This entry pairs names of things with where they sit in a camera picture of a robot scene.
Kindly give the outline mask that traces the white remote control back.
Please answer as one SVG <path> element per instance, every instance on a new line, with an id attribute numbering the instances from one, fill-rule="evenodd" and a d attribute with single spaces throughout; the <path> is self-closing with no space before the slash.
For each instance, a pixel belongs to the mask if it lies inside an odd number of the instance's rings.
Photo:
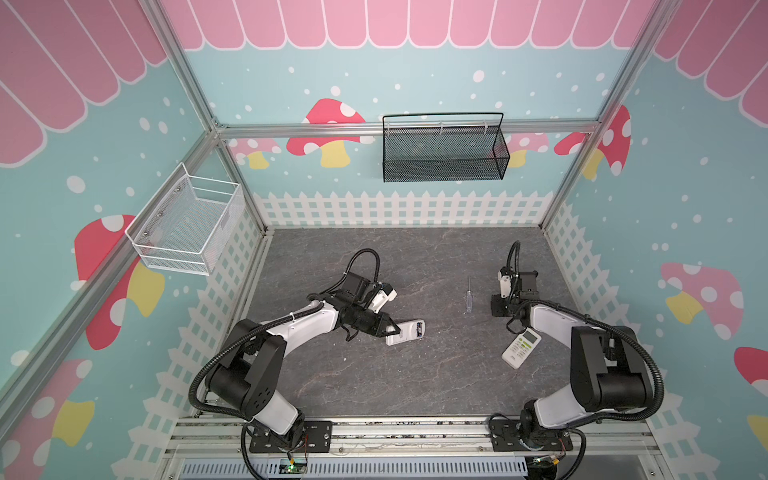
<path id="1" fill-rule="evenodd" d="M 399 335 L 385 337 L 385 342 L 388 346 L 394 346 L 408 341 L 419 340 L 424 337 L 424 320 L 410 320 L 399 323 L 397 326 L 401 329 L 401 333 Z"/>

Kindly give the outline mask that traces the clear handle screwdriver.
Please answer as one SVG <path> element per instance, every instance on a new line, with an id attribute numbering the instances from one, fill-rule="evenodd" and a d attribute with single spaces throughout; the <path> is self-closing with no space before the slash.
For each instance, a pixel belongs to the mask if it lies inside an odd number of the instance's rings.
<path id="1" fill-rule="evenodd" d="M 473 292 L 471 277 L 467 279 L 467 289 L 465 295 L 465 312 L 471 314 L 473 312 Z"/>

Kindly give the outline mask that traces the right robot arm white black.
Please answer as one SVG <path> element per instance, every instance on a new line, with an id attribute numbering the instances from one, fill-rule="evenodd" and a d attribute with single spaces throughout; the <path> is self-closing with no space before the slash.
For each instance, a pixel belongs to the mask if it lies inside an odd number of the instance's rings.
<path id="1" fill-rule="evenodd" d="M 507 328 L 515 336 L 502 360 L 520 368 L 548 336 L 569 349 L 570 373 L 566 386 L 527 401 L 517 418 L 490 417 L 495 450 L 569 449 L 573 429 L 602 420 L 642 421 L 660 409 L 661 371 L 632 328 L 608 325 L 540 299 L 535 272 L 504 267 L 498 280 L 492 314 L 508 317 Z"/>

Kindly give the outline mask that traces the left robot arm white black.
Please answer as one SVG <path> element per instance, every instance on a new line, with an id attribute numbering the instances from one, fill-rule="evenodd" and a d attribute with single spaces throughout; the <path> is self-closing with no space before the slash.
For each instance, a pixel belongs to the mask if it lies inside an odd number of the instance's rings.
<path id="1" fill-rule="evenodd" d="M 307 342 L 342 329 L 384 338 L 400 328 L 383 311 L 396 290 L 347 273 L 334 288 L 308 296 L 309 304 L 277 319 L 238 322 L 222 349 L 194 377 L 194 408 L 256 422 L 287 442 L 303 432 L 304 415 L 277 391 L 284 359 Z"/>

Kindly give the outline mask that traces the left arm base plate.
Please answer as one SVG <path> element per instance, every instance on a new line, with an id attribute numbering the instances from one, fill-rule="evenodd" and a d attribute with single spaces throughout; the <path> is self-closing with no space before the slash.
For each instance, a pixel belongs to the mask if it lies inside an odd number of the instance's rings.
<path id="1" fill-rule="evenodd" d="M 332 433 L 331 421 L 304 420 L 284 435 L 257 427 L 246 438 L 250 453 L 328 453 Z"/>

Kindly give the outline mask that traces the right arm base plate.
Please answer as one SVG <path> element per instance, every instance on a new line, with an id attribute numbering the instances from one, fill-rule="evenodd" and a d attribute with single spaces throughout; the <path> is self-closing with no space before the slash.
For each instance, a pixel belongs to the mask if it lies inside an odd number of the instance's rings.
<path id="1" fill-rule="evenodd" d="M 534 420 L 492 415 L 487 420 L 495 452 L 570 452 L 573 442 L 564 430 L 540 427 Z"/>

